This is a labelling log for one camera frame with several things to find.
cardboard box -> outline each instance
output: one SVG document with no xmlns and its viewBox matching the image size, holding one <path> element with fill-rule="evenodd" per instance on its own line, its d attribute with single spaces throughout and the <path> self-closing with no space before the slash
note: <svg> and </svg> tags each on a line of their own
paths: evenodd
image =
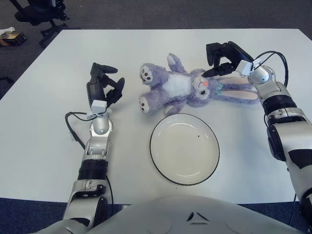
<svg viewBox="0 0 312 234">
<path fill-rule="evenodd" d="M 22 32 L 6 32 L 0 35 L 0 45 L 22 45 L 27 37 Z"/>
</svg>

plush bunny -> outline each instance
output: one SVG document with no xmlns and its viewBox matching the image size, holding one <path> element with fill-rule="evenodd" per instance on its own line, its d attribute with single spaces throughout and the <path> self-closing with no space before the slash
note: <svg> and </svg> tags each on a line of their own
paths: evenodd
<svg viewBox="0 0 312 234">
<path fill-rule="evenodd" d="M 187 73 L 174 54 L 167 56 L 167 62 L 171 71 L 151 63 L 143 64 L 140 69 L 143 84 L 151 89 L 139 98 L 140 109 L 145 114 L 165 105 L 165 114 L 172 115 L 186 103 L 204 106 L 213 99 L 243 104 L 258 102 L 253 86 L 245 78 L 204 78 L 203 69 Z"/>
</svg>

plush ear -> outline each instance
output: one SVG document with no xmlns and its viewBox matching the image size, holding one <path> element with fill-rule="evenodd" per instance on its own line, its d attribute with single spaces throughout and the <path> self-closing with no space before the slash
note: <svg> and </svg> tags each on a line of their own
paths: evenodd
<svg viewBox="0 0 312 234">
<path fill-rule="evenodd" d="M 258 95 L 254 91 L 227 90 L 218 91 L 215 99 L 231 101 L 242 104 L 254 104 L 258 102 Z"/>
<path fill-rule="evenodd" d="M 254 86 L 250 84 L 247 78 L 230 77 L 217 79 L 219 84 L 222 84 L 222 90 L 251 90 Z"/>
<path fill-rule="evenodd" d="M 227 77 L 227 78 L 218 78 L 217 81 L 221 84 L 248 84 L 247 78 L 242 77 Z"/>
<path fill-rule="evenodd" d="M 171 71 L 186 73 L 184 67 L 182 66 L 181 60 L 176 55 L 170 53 L 167 56 L 167 62 Z"/>
</svg>

office chair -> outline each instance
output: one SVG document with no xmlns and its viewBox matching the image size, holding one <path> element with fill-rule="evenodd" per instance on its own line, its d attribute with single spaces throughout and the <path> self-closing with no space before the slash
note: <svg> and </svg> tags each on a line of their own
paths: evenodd
<svg viewBox="0 0 312 234">
<path fill-rule="evenodd" d="M 29 6 L 22 7 L 17 0 L 10 0 L 12 4 L 18 9 L 15 18 L 20 22 L 29 22 L 33 26 L 39 25 L 42 22 L 50 22 L 52 27 L 40 31 L 43 39 L 39 42 L 42 48 L 44 44 L 54 33 L 59 33 L 63 29 L 80 29 L 70 28 L 65 23 L 56 25 L 53 19 L 60 19 L 62 21 L 69 20 L 64 13 L 65 5 L 63 0 L 28 0 Z"/>
</svg>

black cable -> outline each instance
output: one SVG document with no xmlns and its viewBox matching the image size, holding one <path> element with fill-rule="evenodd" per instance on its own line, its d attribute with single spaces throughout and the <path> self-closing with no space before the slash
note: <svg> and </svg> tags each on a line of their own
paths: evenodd
<svg viewBox="0 0 312 234">
<path fill-rule="evenodd" d="M 107 179 L 107 182 L 108 182 L 109 190 L 111 191 L 111 198 L 112 198 L 112 211 L 111 211 L 111 217 L 112 217 L 112 216 L 113 216 L 113 214 L 114 214 L 114 197 L 113 197 L 113 191 L 112 191 L 111 182 L 109 181 L 109 179 L 108 179 L 108 176 L 107 176 L 107 175 L 106 175 L 106 179 Z"/>
<path fill-rule="evenodd" d="M 70 126 L 69 122 L 68 122 L 68 117 L 73 115 L 73 114 L 78 114 L 78 115 L 86 115 L 87 113 L 85 112 L 68 112 L 66 115 L 65 115 L 65 122 L 66 122 L 66 125 L 70 131 L 70 133 L 73 135 L 74 139 L 76 141 L 78 141 L 78 143 L 82 146 L 83 149 L 85 149 L 85 145 L 84 143 L 82 142 L 82 140 L 78 137 L 78 135 L 75 133 L 75 131 L 72 129 L 72 127 Z"/>
<path fill-rule="evenodd" d="M 273 51 L 273 50 L 266 51 L 266 52 L 260 54 L 259 56 L 257 56 L 256 59 L 259 58 L 259 57 L 261 57 L 261 56 L 263 56 L 263 55 L 265 55 L 265 54 L 268 54 L 268 53 L 272 53 L 272 54 L 269 55 L 261 64 L 259 64 L 259 66 L 261 66 L 261 65 L 262 65 L 266 60 L 268 60 L 272 55 L 277 54 L 277 55 L 281 58 L 281 60 L 282 60 L 282 62 L 283 62 L 283 64 L 284 64 L 284 67 L 285 67 L 285 81 L 284 81 L 284 86 L 287 87 L 287 85 L 288 85 L 288 65 L 287 65 L 287 61 L 286 61 L 285 56 L 284 56 L 281 52 L 277 52 L 277 51 Z"/>
<path fill-rule="evenodd" d="M 268 128 L 268 124 L 267 124 L 267 122 L 265 121 L 265 114 L 264 114 L 264 116 L 263 116 L 263 121 L 264 121 L 264 123 L 265 123 L 265 126 L 267 126 L 267 128 Z"/>
<path fill-rule="evenodd" d="M 68 122 L 68 117 L 71 116 L 71 115 L 73 115 L 73 116 L 75 116 L 77 119 L 82 120 L 82 121 L 91 121 L 91 120 L 93 120 L 93 119 L 95 119 L 95 118 L 97 117 L 97 116 L 95 116 L 94 118 L 91 118 L 91 119 L 82 119 L 82 118 L 80 118 L 79 116 L 77 116 L 77 115 L 86 115 L 86 114 L 87 114 L 87 113 L 85 113 L 85 112 L 72 112 L 72 111 L 70 111 L 70 112 L 68 112 L 68 113 L 65 115 L 65 122 L 66 122 L 66 125 L 67 125 L 67 127 L 68 127 L 70 133 L 73 135 L 74 139 L 75 139 L 76 141 L 78 141 L 78 143 L 82 146 L 83 149 L 85 149 L 86 147 L 85 147 L 84 143 L 82 142 L 82 140 L 78 137 L 78 135 L 75 133 L 75 131 L 74 131 L 74 130 L 72 129 L 72 127 L 70 126 L 70 124 L 69 124 L 69 122 Z"/>
<path fill-rule="evenodd" d="M 293 210 L 294 210 L 294 205 L 295 205 L 295 202 L 296 202 L 296 194 L 294 194 L 294 198 L 293 198 L 293 202 L 292 202 L 292 215 L 291 215 L 291 218 L 289 219 L 288 221 L 288 225 L 290 225 L 292 223 L 292 220 L 293 220 Z"/>
</svg>

